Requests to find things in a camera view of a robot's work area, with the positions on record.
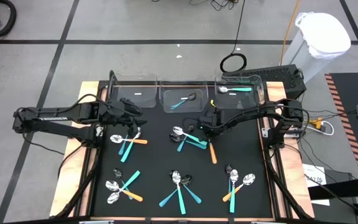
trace orange spoon handle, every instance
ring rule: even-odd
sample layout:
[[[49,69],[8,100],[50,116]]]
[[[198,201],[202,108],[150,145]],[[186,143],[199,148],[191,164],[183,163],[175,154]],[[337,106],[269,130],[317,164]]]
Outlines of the orange spoon handle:
[[[241,187],[242,185],[236,187],[236,189],[234,189],[234,193],[237,193],[237,191],[239,191]],[[230,197],[231,197],[231,192],[222,198],[223,202],[227,202],[227,200],[229,200]]]
[[[138,202],[142,202],[143,201],[143,198],[141,197],[141,196],[139,196],[139,195],[136,195],[136,194],[134,194],[134,193],[132,193],[132,192],[129,192],[129,191],[127,191],[127,190],[123,190],[122,192],[124,192],[126,195],[128,195],[128,196],[131,196],[132,198],[134,198],[135,200],[137,200]]]

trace spoon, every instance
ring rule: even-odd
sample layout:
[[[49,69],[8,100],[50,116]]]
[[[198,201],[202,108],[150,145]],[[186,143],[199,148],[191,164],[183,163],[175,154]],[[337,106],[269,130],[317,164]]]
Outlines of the spoon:
[[[190,133],[192,133],[193,131],[194,131],[194,125],[189,125],[189,127],[188,127],[188,129],[187,129],[187,132],[190,134]],[[186,138],[187,138],[187,136],[185,136],[185,138],[183,139],[183,141],[180,143],[180,145],[178,146],[178,149],[177,149],[177,151],[178,152],[180,152],[181,151],[181,149],[183,148],[183,145],[184,145],[184,143],[186,142]]]
[[[170,138],[173,142],[180,142],[180,141],[182,141],[182,139],[180,138],[180,136],[177,135],[177,134],[175,134],[175,133],[169,134],[169,138]],[[199,148],[201,148],[201,149],[206,149],[206,146],[203,145],[203,144],[199,144],[199,143],[192,142],[192,141],[187,141],[187,140],[186,140],[186,142],[189,143],[189,144],[192,144],[192,145],[194,145],[194,146],[197,146],[197,147],[199,147]]]
[[[225,172],[226,172],[226,174],[227,174],[227,176],[229,177],[228,179],[229,179],[229,191],[228,191],[228,193],[230,193],[230,189],[231,189],[231,181],[230,181],[230,173],[231,173],[231,171],[233,170],[233,167],[231,166],[231,164],[228,164],[227,166],[226,166],[226,168],[225,168]]]
[[[179,174],[178,171],[173,171],[172,181],[177,185],[178,196],[179,196],[180,212],[181,212],[182,215],[184,215],[184,214],[186,214],[186,209],[185,209],[185,203],[183,203],[183,197],[181,196],[181,192],[180,192],[179,183],[180,183],[180,181],[181,181],[181,178],[180,178],[180,174]]]
[[[234,198],[234,189],[235,189],[235,183],[236,181],[239,179],[239,173],[237,172],[236,169],[233,169],[230,173],[230,180],[232,183],[231,186],[231,198],[230,198],[230,213],[234,213],[234,207],[236,206],[236,201]]]
[[[125,185],[124,181],[122,180],[122,171],[118,168],[115,168],[112,170],[114,172],[114,175],[116,176],[117,179],[120,179],[122,184]]]
[[[178,106],[180,106],[182,103],[186,102],[187,100],[195,100],[197,94],[196,93],[190,93],[187,97],[180,98],[182,101],[171,106],[171,110],[176,109]]]
[[[174,142],[180,142],[181,141],[180,136],[175,134],[175,133],[169,134],[169,138]]]
[[[231,89],[228,89],[225,86],[219,86],[219,92],[227,93],[228,91],[244,91],[244,92],[248,92],[248,91],[252,91],[252,88],[231,88]]]
[[[125,143],[126,143],[126,141],[124,141],[121,148],[119,149],[119,152],[118,152],[119,155],[122,155],[122,153],[124,153]]]
[[[178,126],[173,127],[173,132],[174,132],[175,134],[177,134],[177,135],[180,135],[180,136],[181,136],[182,134],[184,134],[185,136],[191,138],[192,140],[194,140],[194,141],[196,141],[196,142],[198,142],[198,143],[200,143],[200,144],[203,144],[203,145],[205,145],[205,146],[207,145],[207,142],[206,142],[206,141],[200,141],[197,137],[194,137],[194,136],[192,136],[192,135],[189,135],[189,134],[184,133],[181,127],[178,127]]]
[[[136,134],[136,136],[133,138],[133,140],[139,138],[141,134],[142,134],[142,130],[140,129],[140,127],[137,127],[137,134]],[[121,162],[125,162],[125,161],[127,160],[128,155],[129,155],[129,152],[131,151],[133,144],[134,144],[133,141],[131,141],[131,143],[129,143],[129,146],[128,146],[128,148],[127,148],[127,151],[125,151],[124,155],[123,155],[122,158],[121,158]]]
[[[132,177],[129,178],[129,180],[124,184],[124,186],[122,186],[122,188],[124,189],[124,188],[128,187],[128,185],[131,184],[139,175],[140,175],[140,172],[138,170],[134,173],[134,175],[132,175]],[[109,190],[112,190],[112,188],[111,188],[112,183],[108,183],[108,182],[109,181],[106,181],[106,187]],[[114,203],[118,200],[118,198],[119,198],[119,192],[114,192],[107,198],[107,203]]]
[[[171,136],[171,135],[176,135],[176,136],[179,137],[179,135],[174,134],[174,133],[169,134],[169,136]],[[169,172],[169,176],[170,176],[171,178],[172,178],[173,172],[174,172],[174,170],[171,170],[171,171]],[[164,200],[162,200],[162,201],[159,203],[159,206],[160,206],[160,207],[163,207],[163,206],[168,202],[168,200],[171,199],[172,195],[173,195],[174,193],[176,193],[176,191],[178,191],[178,189],[175,189],[170,195],[168,195],[168,197],[166,197]]]
[[[180,185],[186,188],[186,190],[191,194],[191,196],[194,198],[194,200],[196,200],[197,203],[201,203],[201,199],[187,187],[187,185],[189,185],[192,180],[193,177],[187,174],[186,176],[181,178]]]
[[[106,181],[106,187],[107,187],[109,190],[112,190],[112,191],[117,191],[117,190],[118,190],[118,192],[115,192],[115,193],[118,194],[118,196],[114,196],[115,201],[113,201],[113,203],[116,202],[116,201],[119,199],[119,193],[120,193],[120,192],[124,192],[126,195],[133,197],[135,200],[137,200],[137,201],[139,201],[139,202],[142,202],[142,201],[143,201],[143,198],[142,198],[141,196],[136,195],[136,194],[134,194],[134,193],[132,193],[132,192],[129,192],[129,191],[127,191],[127,190],[120,189],[119,186],[118,186],[118,183],[115,182],[115,181],[113,181],[113,180],[108,180],[108,181]]]
[[[110,137],[110,140],[114,143],[122,143],[123,141],[130,141],[130,142],[134,142],[134,143],[139,143],[139,144],[147,144],[147,140],[141,140],[141,139],[124,139],[122,138],[121,135],[118,134],[114,134]]]
[[[187,140],[186,140],[186,142],[189,143],[189,144],[192,144],[192,145],[194,145],[194,146],[197,146],[197,147],[199,147],[200,149],[206,149],[206,146],[203,145],[203,144],[198,144],[198,143],[196,143],[196,142],[187,141]]]
[[[255,174],[246,175],[242,180],[242,184],[240,186],[236,187],[236,189],[234,190],[234,193],[237,193],[237,191],[239,191],[242,186],[251,185],[252,183],[254,183],[254,181],[255,181]],[[225,195],[223,197],[223,202],[227,202],[227,200],[230,198],[231,194],[232,194],[232,192]]]

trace tiled floor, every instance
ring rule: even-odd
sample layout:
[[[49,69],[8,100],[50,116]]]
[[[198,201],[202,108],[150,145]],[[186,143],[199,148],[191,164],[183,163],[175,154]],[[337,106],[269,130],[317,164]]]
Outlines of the tiled floor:
[[[12,114],[20,106],[35,106],[47,75],[53,77],[44,106],[67,106],[77,99],[80,83],[108,78],[113,69],[121,75],[154,73],[159,80],[213,80],[220,75],[219,63],[233,48],[231,44],[199,44],[197,40],[234,40],[241,5],[231,11],[215,11],[209,3],[191,6],[188,0],[12,0],[17,22],[0,38],[0,222],[47,218],[57,183],[62,157],[31,146],[21,172],[12,176],[23,145],[11,129]],[[238,45],[248,58],[248,69],[276,66],[281,45],[264,40],[282,40],[295,0],[248,0],[239,35],[241,40],[261,40]],[[347,0],[358,27],[358,1]],[[74,12],[68,40],[190,40],[186,44],[143,42],[142,44],[66,44],[59,41],[69,13]],[[0,5],[0,18],[7,8]],[[299,12],[327,12],[339,19],[352,40],[357,40],[340,0],[302,1]],[[290,39],[295,35],[295,28]],[[63,50],[60,54],[58,44]],[[50,69],[53,58],[56,69]],[[239,67],[233,59],[226,70]],[[358,72],[358,45],[310,80],[303,106],[309,110],[335,111],[324,72]],[[358,168],[339,118],[329,120],[336,133],[332,137],[307,135],[316,155],[334,169],[352,172]],[[34,142],[64,151],[66,139],[37,133]],[[304,156],[305,163],[310,163]],[[13,190],[12,197],[6,194]]]

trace silver spoon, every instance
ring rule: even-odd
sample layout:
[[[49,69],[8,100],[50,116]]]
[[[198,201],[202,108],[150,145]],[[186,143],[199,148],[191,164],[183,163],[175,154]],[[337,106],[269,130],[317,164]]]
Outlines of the silver spoon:
[[[133,138],[133,140],[139,138],[141,134],[142,134],[142,130],[141,130],[140,127],[138,127],[138,128],[137,128],[137,134],[136,134],[136,136]],[[128,155],[129,155],[129,152],[131,151],[133,144],[134,144],[134,141],[131,141],[131,143],[129,143],[129,146],[128,146],[127,150],[125,151],[124,155],[123,155],[122,158],[121,158],[121,162],[125,162],[125,161],[127,160]]]
[[[248,91],[252,91],[252,88],[227,88],[225,86],[219,86],[219,91],[221,93],[227,93],[228,91],[244,91],[244,92],[248,92]]]
[[[172,181],[177,185],[177,189],[178,189],[178,196],[179,196],[179,205],[180,205],[180,212],[182,215],[186,214],[186,209],[185,209],[185,203],[183,202],[183,197],[181,196],[181,192],[180,192],[180,186],[179,183],[181,181],[180,178],[180,174],[178,171],[173,171],[172,173]]]
[[[123,141],[129,141],[129,142],[134,142],[134,143],[140,143],[140,144],[147,144],[147,140],[142,140],[142,139],[124,139],[121,135],[118,134],[113,134],[110,137],[110,140],[114,143],[122,143]]]
[[[177,134],[177,135],[182,135],[182,134],[184,134],[185,136],[191,138],[192,140],[194,140],[194,141],[196,141],[196,142],[198,142],[198,143],[200,143],[200,144],[203,144],[203,145],[205,145],[205,146],[207,145],[207,142],[206,142],[206,141],[200,141],[197,137],[194,137],[194,136],[192,136],[192,135],[189,135],[189,134],[184,133],[184,132],[183,132],[183,129],[182,129],[181,127],[178,127],[178,126],[173,127],[173,132],[174,132],[175,134]]]
[[[134,198],[135,200],[139,201],[139,202],[142,202],[143,201],[143,198],[139,195],[136,195],[132,192],[129,192],[127,190],[124,190],[124,189],[121,189],[119,188],[119,185],[116,181],[113,181],[113,180],[108,180],[106,181],[106,187],[109,189],[109,190],[112,190],[112,191],[117,191],[117,192],[114,192],[112,193],[109,198],[107,199],[107,203],[114,203],[116,202],[118,199],[119,199],[119,193],[120,192],[124,192],[124,194],[128,195],[128,196],[131,196],[132,198]]]
[[[178,106],[180,106],[182,103],[186,102],[187,100],[195,100],[197,96],[197,93],[190,93],[187,97],[180,98],[181,102],[171,106],[171,110],[176,109]]]
[[[240,186],[236,187],[236,189],[234,190],[234,193],[237,193],[237,191],[239,191],[242,186],[251,185],[252,183],[254,183],[254,181],[255,181],[255,174],[247,174],[242,179],[242,184]],[[223,202],[227,202],[227,200],[229,200],[230,196],[231,196],[231,192],[223,197]]]
[[[231,198],[230,198],[230,213],[234,213],[234,207],[236,206],[234,189],[236,188],[236,181],[239,179],[239,173],[236,169],[233,169],[230,173],[231,186]]]

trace black cable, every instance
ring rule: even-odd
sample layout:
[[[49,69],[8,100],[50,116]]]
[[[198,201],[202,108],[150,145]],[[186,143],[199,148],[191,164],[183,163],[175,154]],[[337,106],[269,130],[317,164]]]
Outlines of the black cable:
[[[323,172],[321,169],[317,168],[316,164],[314,164],[314,162],[311,160],[310,156],[306,153],[305,149],[302,146],[302,141],[300,141],[300,145],[301,145],[301,149],[302,151],[305,153],[306,157],[310,160],[310,162],[313,164],[314,168],[316,168],[317,170],[319,170],[320,172],[322,172],[324,175],[326,175],[327,177],[329,177],[331,180],[333,180],[335,183],[337,183],[337,181],[332,178],[330,175],[326,174],[325,172]]]
[[[299,156],[301,157],[301,160],[302,160],[302,153],[301,153],[301,151],[299,151],[299,149],[297,149],[297,148],[295,148],[295,147],[293,147],[293,146],[290,146],[290,145],[288,145],[288,144],[284,144],[284,146],[288,146],[288,147],[290,147],[291,149],[295,150],[297,153],[299,153]]]
[[[316,154],[314,153],[314,150],[313,150],[313,148],[311,147],[310,143],[309,143],[305,138],[303,138],[303,140],[305,140],[305,143],[307,143],[307,145],[309,145],[309,147],[310,147],[310,149],[311,149],[311,153],[313,154],[313,156],[314,156],[318,161],[320,161],[320,163],[326,165],[328,168],[330,168],[330,169],[331,169],[332,171],[334,171],[334,172],[337,172],[337,173],[340,173],[340,174],[349,174],[351,177],[355,178],[350,172],[337,171],[337,170],[333,169],[331,166],[329,166],[327,163],[323,162],[321,159],[319,159],[319,158],[316,156]]]
[[[240,54],[240,53],[234,53],[234,51],[236,50],[237,41],[238,41],[238,38],[239,38],[240,26],[241,26],[241,20],[242,20],[242,14],[243,14],[243,12],[244,12],[244,6],[245,6],[245,4],[246,4],[246,0],[244,0],[244,2],[242,3],[241,14],[240,14],[240,21],[239,21],[239,26],[238,26],[238,28],[237,28],[237,35],[236,35],[236,41],[234,42],[234,48],[233,48],[232,52],[231,52],[228,56],[226,56],[226,57],[224,57],[224,58],[222,59],[221,64],[219,65],[222,72],[227,72],[227,71],[223,68],[224,62],[225,62],[227,59],[229,59],[229,58],[231,58],[231,57],[234,57],[234,56],[238,56],[238,57],[242,58],[242,61],[243,61],[241,68],[237,69],[236,71],[241,71],[241,70],[246,69],[246,66],[247,66],[247,57],[246,57],[245,55],[243,55],[243,54]]]
[[[348,203],[347,201],[341,199],[338,195],[336,195],[334,192],[332,192],[331,190],[329,190],[329,189],[328,189],[327,187],[325,187],[324,185],[321,185],[319,182],[313,180],[311,177],[307,176],[306,174],[305,174],[305,177],[306,177],[307,179],[309,179],[310,181],[312,181],[312,182],[316,183],[317,185],[319,185],[319,186],[320,186],[321,188],[323,188],[324,190],[326,190],[330,195],[334,196],[334,198],[340,200],[341,202],[345,203],[346,205],[352,207],[354,210],[358,211],[358,208],[357,208],[356,206],[354,206],[354,205]]]
[[[57,172],[57,179],[59,179],[60,176],[60,171],[64,165],[64,163],[67,161],[68,158],[70,158],[72,155],[74,155],[74,153],[78,152],[79,149],[81,149],[81,147],[83,147],[84,145],[81,143],[80,146],[78,146],[78,148],[74,149],[74,151],[72,151],[69,155],[66,156],[66,158],[63,159],[62,163],[59,166],[59,170]]]
[[[204,0],[204,1],[201,1],[201,2],[198,2],[198,3],[192,3],[193,1],[194,0],[190,0],[189,4],[192,5],[192,6],[197,6],[197,5],[201,4],[201,3],[208,2],[209,0]]]
[[[39,147],[41,147],[41,148],[43,148],[43,149],[46,149],[46,150],[48,150],[48,151],[56,152],[56,153],[58,153],[58,154],[60,154],[60,155],[64,155],[64,153],[62,153],[62,152],[59,152],[59,151],[56,151],[56,150],[53,150],[53,149],[49,149],[49,148],[47,148],[47,147],[45,147],[45,146],[43,146],[43,145],[40,145],[40,144],[33,143],[33,142],[29,141],[28,139],[25,138],[24,133],[22,133],[22,136],[23,136],[24,141],[28,142],[28,143],[31,144],[31,145],[39,146]]]
[[[13,5],[13,3],[11,3],[10,1],[0,0],[0,3],[7,5],[9,7],[9,11],[11,12],[11,15],[9,16],[9,19],[6,22],[5,27],[0,30],[0,37],[2,37],[8,34],[12,30],[16,21],[17,12],[16,12],[15,5]]]
[[[216,0],[211,1],[211,5],[212,5],[212,7],[214,7],[214,9],[216,11],[220,11],[222,8],[224,8],[226,6],[229,10],[232,10],[234,8],[234,3],[236,3],[236,2],[234,2],[233,0],[224,0],[221,4],[218,3]]]

